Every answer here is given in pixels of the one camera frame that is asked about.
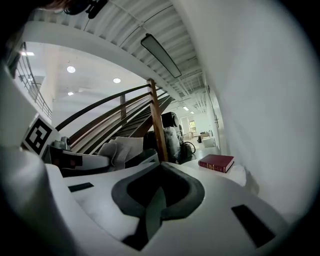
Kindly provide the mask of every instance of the white table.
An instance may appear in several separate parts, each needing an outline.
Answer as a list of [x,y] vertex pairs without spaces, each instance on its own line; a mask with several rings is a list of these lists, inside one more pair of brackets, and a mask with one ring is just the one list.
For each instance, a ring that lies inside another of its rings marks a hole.
[[240,186],[245,187],[247,184],[247,175],[245,170],[239,168],[237,165],[234,165],[228,170],[227,173],[223,173],[220,171],[216,171],[216,170],[211,170],[208,168],[204,168],[198,165],[198,161],[199,159],[196,160],[192,160],[189,162],[185,162],[184,164],[182,164],[182,166],[186,166],[186,167],[190,167],[192,169],[196,169],[196,170],[201,170],[201,171],[206,171],[206,172],[214,172],[214,174],[221,176],[221,177],[225,177],[229,180],[234,181],[235,183],[238,183]]

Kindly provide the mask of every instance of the railing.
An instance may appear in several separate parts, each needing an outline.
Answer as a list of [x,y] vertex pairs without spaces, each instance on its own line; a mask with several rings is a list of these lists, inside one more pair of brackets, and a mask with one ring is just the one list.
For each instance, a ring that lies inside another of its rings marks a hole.
[[[148,92],[144,93],[140,96],[137,96],[133,99],[126,101],[126,94],[134,92],[139,89],[148,88]],[[161,88],[156,89],[155,83],[153,80],[148,80],[148,84],[142,85],[133,89],[129,89],[115,95],[109,96],[104,98],[96,103],[93,103],[86,108],[78,111],[77,113],[73,114],[65,121],[60,123],[56,129],[60,131],[72,121],[76,120],[83,114],[87,113],[88,111],[107,103],[115,98],[120,98],[120,105],[107,111],[106,113],[102,114],[101,116],[97,117],[81,129],[79,129],[76,133],[74,133],[70,137],[70,147],[74,149],[78,147],[77,152],[84,151],[92,153],[94,152],[99,146],[101,146],[104,142],[106,142],[110,136],[112,136],[117,130],[123,127],[129,120],[131,120],[134,116],[138,113],[143,111],[144,108],[147,106],[151,107],[151,115],[152,121],[155,131],[155,136],[162,137],[157,139],[157,143],[161,143],[161,146],[158,145],[158,149],[160,149],[159,158],[161,161],[167,161],[167,150],[164,140],[164,134],[162,130],[162,123],[161,117],[159,112],[159,103],[158,98],[166,94],[166,92],[157,95],[157,91]]]
[[[25,42],[23,43],[22,51],[27,53],[27,46]],[[36,83],[27,54],[21,55],[16,70],[19,74],[21,82],[24,84],[24,87],[27,89],[31,98],[40,107],[42,112],[51,120],[52,111],[40,93],[39,86],[41,86],[41,84]]]

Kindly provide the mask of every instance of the black slot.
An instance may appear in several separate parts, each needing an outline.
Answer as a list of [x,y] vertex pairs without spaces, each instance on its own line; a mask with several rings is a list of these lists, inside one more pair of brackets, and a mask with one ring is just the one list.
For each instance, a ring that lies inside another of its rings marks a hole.
[[247,206],[239,205],[232,207],[231,210],[241,222],[257,248],[275,238],[275,235],[269,228],[267,228]]
[[94,187],[94,185],[92,185],[90,182],[79,184],[79,185],[68,186],[71,193],[80,191],[80,190],[85,190],[92,187]]

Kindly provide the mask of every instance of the staircase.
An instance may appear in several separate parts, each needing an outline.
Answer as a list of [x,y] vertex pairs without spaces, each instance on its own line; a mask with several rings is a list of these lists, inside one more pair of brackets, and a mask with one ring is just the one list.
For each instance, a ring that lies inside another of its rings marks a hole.
[[[146,85],[117,93],[87,106],[60,123],[56,129],[60,131],[88,111],[120,97],[119,106],[97,117],[70,137],[71,150],[75,153],[91,155],[97,152],[104,143],[116,137],[143,137],[153,125],[155,135],[158,137],[157,147],[163,151],[160,152],[159,158],[165,161],[167,150],[160,115],[173,101],[173,98],[164,96],[166,92],[157,95],[160,88],[156,89],[152,79],[148,82]],[[148,92],[125,101],[126,94],[142,88],[148,88]]]

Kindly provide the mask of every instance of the recessed light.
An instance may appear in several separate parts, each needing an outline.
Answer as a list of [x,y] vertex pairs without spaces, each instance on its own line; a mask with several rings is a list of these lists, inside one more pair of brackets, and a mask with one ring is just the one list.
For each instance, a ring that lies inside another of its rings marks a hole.
[[119,84],[121,82],[121,79],[120,78],[115,78],[115,79],[113,79],[113,82],[116,83],[116,84]]
[[75,69],[74,66],[68,66],[68,67],[66,68],[66,70],[67,70],[69,73],[74,73],[74,72],[76,72],[76,69]]

